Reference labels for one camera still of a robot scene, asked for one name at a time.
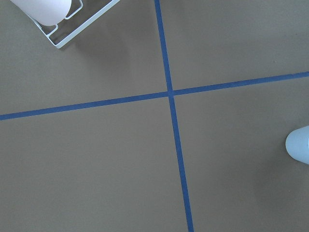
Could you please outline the light blue plastic cup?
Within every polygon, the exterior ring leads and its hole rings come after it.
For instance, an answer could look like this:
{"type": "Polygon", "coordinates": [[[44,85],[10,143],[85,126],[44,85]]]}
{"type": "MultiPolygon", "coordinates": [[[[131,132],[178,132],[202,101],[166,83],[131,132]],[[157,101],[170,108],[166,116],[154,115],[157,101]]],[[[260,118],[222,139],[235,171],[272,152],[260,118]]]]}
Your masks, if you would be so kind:
{"type": "Polygon", "coordinates": [[[295,160],[309,164],[309,127],[296,129],[288,134],[285,146],[288,154],[295,160]]]}

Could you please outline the pink plastic cup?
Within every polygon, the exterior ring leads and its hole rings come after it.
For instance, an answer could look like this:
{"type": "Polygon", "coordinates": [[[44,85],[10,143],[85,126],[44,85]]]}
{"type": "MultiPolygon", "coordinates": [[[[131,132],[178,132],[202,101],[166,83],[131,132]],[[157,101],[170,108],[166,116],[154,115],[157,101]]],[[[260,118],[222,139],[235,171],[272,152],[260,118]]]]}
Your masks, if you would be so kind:
{"type": "Polygon", "coordinates": [[[12,0],[25,14],[43,24],[53,26],[61,22],[71,8],[71,0],[12,0]]]}

